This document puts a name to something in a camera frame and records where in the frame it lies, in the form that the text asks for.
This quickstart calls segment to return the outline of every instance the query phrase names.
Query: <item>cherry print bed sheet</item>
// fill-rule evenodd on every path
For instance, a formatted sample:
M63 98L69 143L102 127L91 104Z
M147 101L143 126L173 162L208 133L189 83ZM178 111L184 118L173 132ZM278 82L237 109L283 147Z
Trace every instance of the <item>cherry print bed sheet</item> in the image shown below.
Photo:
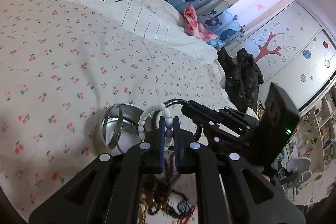
M25 220L99 154L92 135L110 105L145 109L176 97L234 107L210 65L83 5L0 0L0 6L0 185ZM194 130L177 107L172 115ZM193 180L182 177L175 187L195 204ZM159 213L146 221L176 220Z

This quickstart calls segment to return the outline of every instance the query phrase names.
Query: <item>metal bowl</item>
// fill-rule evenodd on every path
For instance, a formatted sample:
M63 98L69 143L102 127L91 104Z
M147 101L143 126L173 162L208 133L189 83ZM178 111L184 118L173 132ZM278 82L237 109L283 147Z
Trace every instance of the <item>metal bowl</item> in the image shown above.
M143 110L135 107L132 104L116 104L113 105L114 109L108 108L104 113L99 128L95 131L93 136L93 143L97 153L110 153L112 156L125 153L129 148L137 143L140 143L139 133L137 130L138 121ZM114 136L115 129L118 127L119 109L122 111L121 132L117 145L111 148L109 144ZM148 117L144 125L144 133L152 130L152 118Z

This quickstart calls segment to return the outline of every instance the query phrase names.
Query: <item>bed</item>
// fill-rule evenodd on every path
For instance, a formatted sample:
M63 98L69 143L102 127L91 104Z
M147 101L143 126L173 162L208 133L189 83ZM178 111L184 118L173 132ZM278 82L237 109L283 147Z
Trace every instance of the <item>bed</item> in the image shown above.
M145 109L183 98L235 108L220 85L216 50L186 35L179 13L163 0L0 5L0 186L26 221L99 155L92 136L114 103ZM171 112L195 131L180 108ZM196 205L193 175L174 188ZM196 220L197 210L190 218ZM176 221L162 212L146 217L148 224Z

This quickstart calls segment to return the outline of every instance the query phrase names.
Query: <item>black jacket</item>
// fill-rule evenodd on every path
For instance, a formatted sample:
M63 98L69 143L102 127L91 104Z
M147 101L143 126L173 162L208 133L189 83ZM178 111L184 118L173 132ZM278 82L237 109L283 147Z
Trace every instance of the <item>black jacket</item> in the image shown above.
M263 74L254 62L253 55L247 53L245 48L237 52L237 61L235 65L224 47L218 52L218 62L226 76L225 90L239 111L246 112L247 107L256 111L258 85L264 83Z

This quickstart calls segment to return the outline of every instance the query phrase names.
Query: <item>blue polka dot circle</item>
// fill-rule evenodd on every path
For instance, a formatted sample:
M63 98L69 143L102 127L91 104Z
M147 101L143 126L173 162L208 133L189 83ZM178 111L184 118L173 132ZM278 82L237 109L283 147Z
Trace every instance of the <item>blue polka dot circle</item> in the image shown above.
M304 50L304 51L303 51L303 57L304 57L305 59L310 59L310 58L311 58L311 53L310 53L310 51L308 51L308 50Z

